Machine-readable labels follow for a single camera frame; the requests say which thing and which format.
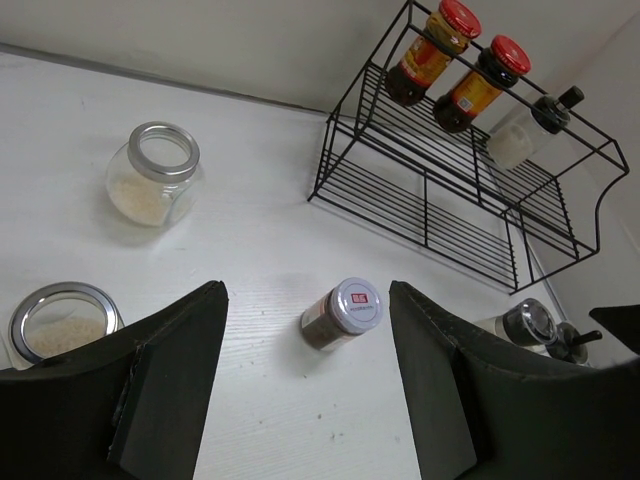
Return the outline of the near glass jar silver rim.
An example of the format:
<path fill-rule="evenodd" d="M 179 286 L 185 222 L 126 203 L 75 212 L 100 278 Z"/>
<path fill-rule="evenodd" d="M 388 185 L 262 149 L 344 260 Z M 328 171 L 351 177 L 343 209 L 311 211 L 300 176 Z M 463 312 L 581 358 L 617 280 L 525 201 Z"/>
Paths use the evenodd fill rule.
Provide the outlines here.
<path fill-rule="evenodd" d="M 10 367 L 27 369 L 124 327 L 115 301 L 88 283 L 65 281 L 27 295 L 3 332 Z"/>

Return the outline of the red lid sauce jar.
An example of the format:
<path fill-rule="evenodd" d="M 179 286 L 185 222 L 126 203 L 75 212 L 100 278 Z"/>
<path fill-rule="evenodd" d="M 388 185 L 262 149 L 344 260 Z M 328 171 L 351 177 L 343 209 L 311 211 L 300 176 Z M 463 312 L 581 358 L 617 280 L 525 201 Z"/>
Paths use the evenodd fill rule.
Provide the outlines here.
<path fill-rule="evenodd" d="M 475 14 L 463 3 L 444 0 L 432 12 L 419 35 L 385 77 L 385 89 L 396 103 L 411 107 L 446 70 L 453 57 L 466 51 L 482 33 Z"/>
<path fill-rule="evenodd" d="M 467 73 L 434 104 L 439 126 L 461 133 L 505 90 L 512 88 L 531 69 L 525 50 L 513 39 L 496 35 Z"/>

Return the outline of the white lid spice jar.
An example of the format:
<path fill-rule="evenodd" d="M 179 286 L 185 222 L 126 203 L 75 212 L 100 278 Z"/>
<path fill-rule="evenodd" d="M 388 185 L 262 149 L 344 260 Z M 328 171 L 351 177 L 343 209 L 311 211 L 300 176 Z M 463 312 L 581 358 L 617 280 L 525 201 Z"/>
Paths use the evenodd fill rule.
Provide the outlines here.
<path fill-rule="evenodd" d="M 330 352 L 374 329 L 382 317 L 377 289 L 367 280 L 351 277 L 301 314 L 300 333 L 312 348 Z"/>

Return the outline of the glass jar silver rim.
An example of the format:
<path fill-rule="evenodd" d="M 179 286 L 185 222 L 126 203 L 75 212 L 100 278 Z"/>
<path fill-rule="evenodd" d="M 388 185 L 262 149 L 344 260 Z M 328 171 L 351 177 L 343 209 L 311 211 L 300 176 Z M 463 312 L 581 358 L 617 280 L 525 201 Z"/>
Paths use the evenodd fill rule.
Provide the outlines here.
<path fill-rule="evenodd" d="M 27 295 L 3 332 L 10 367 L 27 369 L 124 327 L 115 301 L 88 283 L 65 281 Z"/>
<path fill-rule="evenodd" d="M 161 229 L 189 212 L 203 182 L 197 141 L 182 127 L 163 121 L 134 128 L 106 171 L 106 190 L 115 208 L 138 225 Z"/>

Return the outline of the black cap grinder bottle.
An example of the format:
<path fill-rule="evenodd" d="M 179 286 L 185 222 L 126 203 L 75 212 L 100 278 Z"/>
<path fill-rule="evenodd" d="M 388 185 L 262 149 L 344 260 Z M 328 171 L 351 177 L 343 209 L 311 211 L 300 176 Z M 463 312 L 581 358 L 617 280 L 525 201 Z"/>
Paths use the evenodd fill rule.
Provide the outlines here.
<path fill-rule="evenodd" d="M 599 341 L 603 334 L 599 330 L 593 330 L 581 334 L 572 324 L 561 322 L 556 327 L 557 339 L 546 346 L 546 351 L 551 358 L 577 365 L 585 365 L 589 354 L 587 344 Z"/>

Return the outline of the silver cap grinder bottle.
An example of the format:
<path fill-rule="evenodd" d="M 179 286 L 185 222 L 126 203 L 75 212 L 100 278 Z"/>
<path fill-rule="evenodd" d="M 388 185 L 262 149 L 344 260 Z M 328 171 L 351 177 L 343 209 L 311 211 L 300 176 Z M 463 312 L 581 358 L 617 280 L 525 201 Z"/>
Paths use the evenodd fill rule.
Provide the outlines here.
<path fill-rule="evenodd" d="M 559 338 L 550 312 L 533 298 L 525 299 L 506 313 L 477 321 L 474 325 L 531 351 L 550 346 Z"/>

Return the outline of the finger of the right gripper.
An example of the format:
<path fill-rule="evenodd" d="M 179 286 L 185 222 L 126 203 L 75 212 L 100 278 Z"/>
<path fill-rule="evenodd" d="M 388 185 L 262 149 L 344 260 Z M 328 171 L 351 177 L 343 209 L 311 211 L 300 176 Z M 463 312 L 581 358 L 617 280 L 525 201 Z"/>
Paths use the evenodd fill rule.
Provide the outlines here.
<path fill-rule="evenodd" d="M 640 354 L 640 305 L 596 307 L 589 316 L 636 355 Z"/>

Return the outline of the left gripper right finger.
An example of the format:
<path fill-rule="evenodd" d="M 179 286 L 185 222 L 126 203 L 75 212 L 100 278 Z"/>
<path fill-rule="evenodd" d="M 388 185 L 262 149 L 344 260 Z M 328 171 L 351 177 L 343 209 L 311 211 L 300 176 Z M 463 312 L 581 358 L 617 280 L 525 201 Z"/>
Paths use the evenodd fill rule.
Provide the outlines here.
<path fill-rule="evenodd" d="M 389 290 L 424 479 L 635 479 L 639 363 L 555 360 L 461 319 L 407 282 Z"/>

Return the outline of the black cap white powder bottle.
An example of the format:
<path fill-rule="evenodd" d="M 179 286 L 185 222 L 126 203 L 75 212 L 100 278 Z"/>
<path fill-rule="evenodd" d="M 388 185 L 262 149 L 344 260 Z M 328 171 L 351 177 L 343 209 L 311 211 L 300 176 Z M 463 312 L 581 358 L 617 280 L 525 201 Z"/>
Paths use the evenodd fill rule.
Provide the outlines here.
<path fill-rule="evenodd" d="M 585 99 L 577 86 L 559 97 L 543 95 L 530 108 L 502 126 L 486 142 L 486 150 L 500 168 L 511 170 L 541 150 L 570 122 L 570 110 Z"/>

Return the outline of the far glass jar silver rim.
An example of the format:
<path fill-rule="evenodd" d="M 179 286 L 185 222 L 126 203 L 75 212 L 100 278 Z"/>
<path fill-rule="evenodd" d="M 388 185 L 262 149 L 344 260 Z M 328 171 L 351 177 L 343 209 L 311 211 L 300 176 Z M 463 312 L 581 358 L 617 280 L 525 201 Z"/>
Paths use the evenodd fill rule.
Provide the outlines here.
<path fill-rule="evenodd" d="M 138 225 L 161 229 L 189 212 L 203 182 L 197 141 L 182 127 L 163 121 L 134 128 L 106 171 L 106 190 L 115 208 Z"/>

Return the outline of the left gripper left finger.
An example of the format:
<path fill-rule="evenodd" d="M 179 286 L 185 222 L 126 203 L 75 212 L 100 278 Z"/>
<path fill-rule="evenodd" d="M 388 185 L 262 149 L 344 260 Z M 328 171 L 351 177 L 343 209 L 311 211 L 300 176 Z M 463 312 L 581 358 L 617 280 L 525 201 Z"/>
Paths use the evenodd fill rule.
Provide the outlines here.
<path fill-rule="evenodd" d="M 5 479 L 190 479 L 229 298 L 210 281 L 81 348 L 1 373 Z"/>

